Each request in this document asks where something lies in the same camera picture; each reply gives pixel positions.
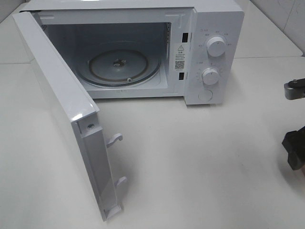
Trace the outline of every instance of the screw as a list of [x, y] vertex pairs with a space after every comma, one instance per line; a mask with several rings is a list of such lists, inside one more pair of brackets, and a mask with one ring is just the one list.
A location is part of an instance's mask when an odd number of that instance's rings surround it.
[[87, 128], [88, 128], [88, 130], [93, 129], [94, 128], [94, 124], [92, 123], [92, 124], [88, 125]]

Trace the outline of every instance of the timer knob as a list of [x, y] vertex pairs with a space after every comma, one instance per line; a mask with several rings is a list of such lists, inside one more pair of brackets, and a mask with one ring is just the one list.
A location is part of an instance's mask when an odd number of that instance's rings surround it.
[[213, 56], [221, 56], [225, 52], [226, 43], [222, 37], [212, 37], [206, 44], [208, 53]]
[[206, 85], [213, 85], [219, 81], [220, 75], [215, 68], [208, 68], [202, 73], [202, 81]]

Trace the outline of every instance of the wall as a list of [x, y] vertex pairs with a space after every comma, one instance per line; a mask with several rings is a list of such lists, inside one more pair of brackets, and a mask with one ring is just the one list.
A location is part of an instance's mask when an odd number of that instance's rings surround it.
[[242, 8], [242, 10], [244, 12], [246, 12], [248, 4], [249, 4], [249, 0], [235, 0], [235, 2], [240, 5], [240, 7]]
[[0, 22], [24, 2], [25, 0], [0, 0]]
[[251, 0], [305, 53], [305, 0]]

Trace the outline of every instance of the control panel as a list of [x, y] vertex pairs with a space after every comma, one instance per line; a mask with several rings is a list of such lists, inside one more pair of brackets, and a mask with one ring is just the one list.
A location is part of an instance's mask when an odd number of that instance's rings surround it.
[[186, 104], [223, 102], [243, 19], [242, 11], [197, 13]]

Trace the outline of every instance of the glass turntable plate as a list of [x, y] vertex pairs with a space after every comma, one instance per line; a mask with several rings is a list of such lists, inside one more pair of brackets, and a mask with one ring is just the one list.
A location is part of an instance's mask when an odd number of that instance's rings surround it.
[[78, 51], [76, 70], [87, 82], [127, 86], [152, 77], [160, 68], [159, 48], [138, 42], [108, 42]]

